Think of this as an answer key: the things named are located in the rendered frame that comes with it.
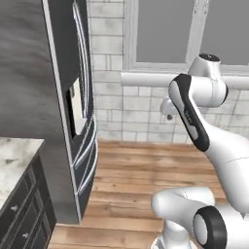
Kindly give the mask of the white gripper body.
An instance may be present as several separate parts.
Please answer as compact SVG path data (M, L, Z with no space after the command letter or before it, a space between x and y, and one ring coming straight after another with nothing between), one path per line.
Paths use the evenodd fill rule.
M168 121L172 121L173 120L173 116L177 114L177 110L175 108L175 106L173 105L170 97L166 97L161 105L160 105L160 112L166 116L166 119Z

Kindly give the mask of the dark steel fridge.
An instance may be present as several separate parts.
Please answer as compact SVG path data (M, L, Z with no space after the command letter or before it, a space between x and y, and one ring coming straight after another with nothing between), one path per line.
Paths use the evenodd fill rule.
M76 0L83 42L87 0ZM73 164L93 110L83 118L73 0L0 0L0 136L44 140L41 154L54 213L61 224L82 221L94 173L79 195L87 155Z

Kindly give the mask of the white framed window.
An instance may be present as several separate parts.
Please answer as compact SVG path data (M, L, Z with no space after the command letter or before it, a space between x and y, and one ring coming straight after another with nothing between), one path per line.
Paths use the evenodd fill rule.
M123 85L164 87L201 53L249 89L249 0L126 0Z

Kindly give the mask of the dark base cabinet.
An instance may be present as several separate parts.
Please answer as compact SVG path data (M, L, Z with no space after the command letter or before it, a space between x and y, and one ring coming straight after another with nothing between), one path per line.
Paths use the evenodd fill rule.
M56 218L40 157L0 209L0 249L47 249Z

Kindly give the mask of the dark cabinet drawer front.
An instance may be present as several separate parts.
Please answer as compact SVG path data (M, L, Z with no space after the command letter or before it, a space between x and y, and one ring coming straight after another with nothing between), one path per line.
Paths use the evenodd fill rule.
M37 191L31 202L24 209L24 213L20 215L20 219L11 233L7 249L23 249L25 247L42 208L43 200L41 199L40 192ZM29 233L27 239L22 237L24 233Z
M36 179L31 169L27 170L23 177L20 179L20 183L14 190L14 192L8 197L7 202L4 204L2 211L0 212L0 240L3 239L7 233L9 226L14 221L18 211L20 210L25 199L28 197L29 192L32 190ZM18 206L18 211L11 210L12 206Z

